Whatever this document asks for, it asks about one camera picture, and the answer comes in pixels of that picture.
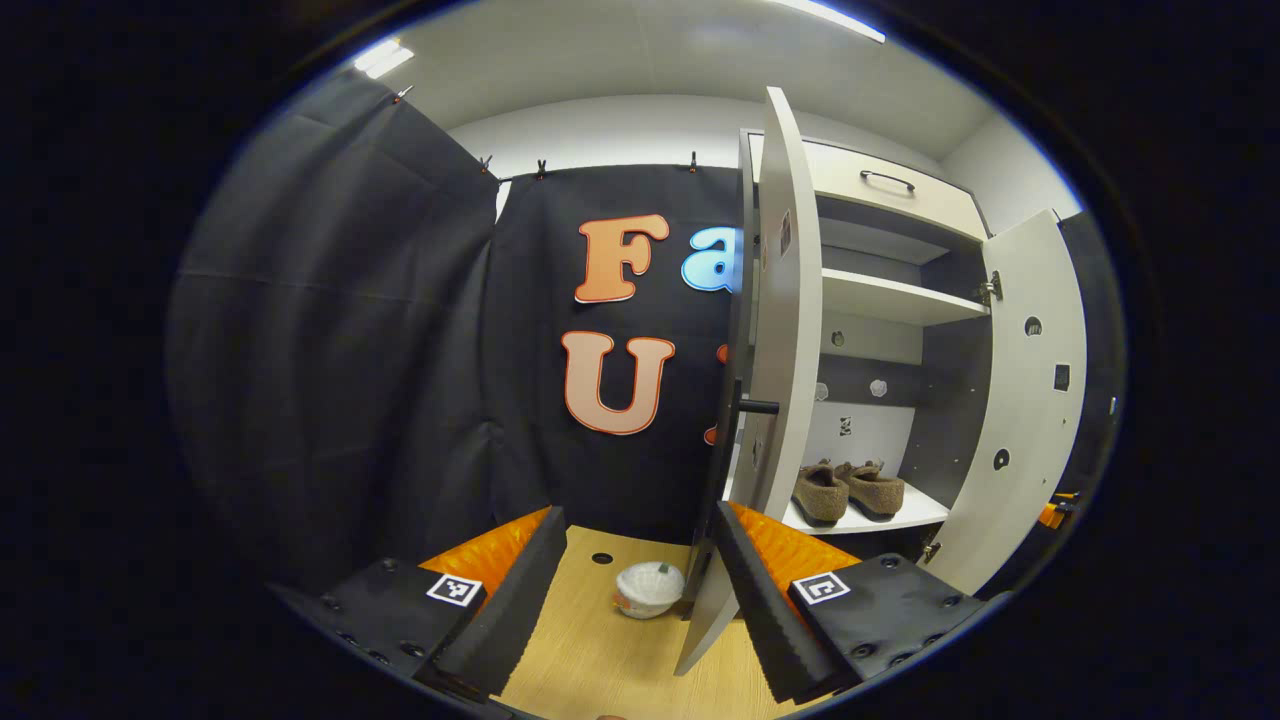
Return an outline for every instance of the wooden floor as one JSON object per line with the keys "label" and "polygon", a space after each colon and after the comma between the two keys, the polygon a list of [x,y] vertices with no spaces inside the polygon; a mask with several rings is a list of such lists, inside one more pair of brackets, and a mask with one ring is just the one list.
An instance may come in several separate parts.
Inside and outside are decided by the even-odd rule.
{"label": "wooden floor", "polygon": [[[613,562],[594,562],[596,552]],[[571,527],[534,635],[495,700],[549,720],[763,720],[794,712],[795,703],[773,702],[742,620],[731,621],[703,660],[676,678],[689,624],[671,612],[635,620],[613,607],[614,577],[625,568],[666,560],[684,569],[687,559],[687,546]]]}

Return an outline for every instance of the white bowl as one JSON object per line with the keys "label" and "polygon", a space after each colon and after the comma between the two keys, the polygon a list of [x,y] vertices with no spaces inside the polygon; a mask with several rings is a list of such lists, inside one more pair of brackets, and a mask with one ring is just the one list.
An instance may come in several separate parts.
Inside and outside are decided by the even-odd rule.
{"label": "white bowl", "polygon": [[639,620],[662,615],[685,592],[685,577],[671,562],[639,562],[618,573],[616,582],[613,603],[627,618]]}

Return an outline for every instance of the drawer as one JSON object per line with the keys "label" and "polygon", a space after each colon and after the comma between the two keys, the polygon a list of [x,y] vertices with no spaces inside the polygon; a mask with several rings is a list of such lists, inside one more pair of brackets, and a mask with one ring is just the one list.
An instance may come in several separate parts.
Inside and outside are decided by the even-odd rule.
{"label": "drawer", "polygon": [[[759,182],[764,136],[749,137],[751,169],[755,182]],[[978,205],[968,191],[897,163],[844,147],[806,140],[804,149],[813,190],[818,195],[876,205],[977,241],[987,240]]]}

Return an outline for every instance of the ceiling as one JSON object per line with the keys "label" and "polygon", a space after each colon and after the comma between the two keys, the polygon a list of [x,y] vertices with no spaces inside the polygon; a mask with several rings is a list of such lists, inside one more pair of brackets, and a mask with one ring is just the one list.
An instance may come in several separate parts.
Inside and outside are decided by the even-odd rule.
{"label": "ceiling", "polygon": [[947,72],[765,0],[477,0],[398,35],[380,79],[444,128],[563,100],[707,95],[792,109],[941,160],[993,113]]}

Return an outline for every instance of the cabinet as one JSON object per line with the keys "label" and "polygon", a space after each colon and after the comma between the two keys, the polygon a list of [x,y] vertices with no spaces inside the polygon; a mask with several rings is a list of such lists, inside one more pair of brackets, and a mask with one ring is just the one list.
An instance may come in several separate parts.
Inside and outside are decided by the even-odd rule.
{"label": "cabinet", "polygon": [[[1079,424],[1084,315],[1057,217],[988,237],[963,188],[803,138],[780,88],[768,88],[764,132],[742,142],[758,186],[744,224],[759,243],[744,240],[756,258],[753,320],[731,354],[750,356],[744,387],[778,415],[742,415],[723,497],[810,534],[934,525],[922,566],[977,592],[1036,523]],[[877,395],[868,377],[893,379]],[[908,483],[895,520],[850,507],[814,529],[795,512],[800,465],[877,456]],[[723,575],[713,557],[677,673],[737,610]]]}

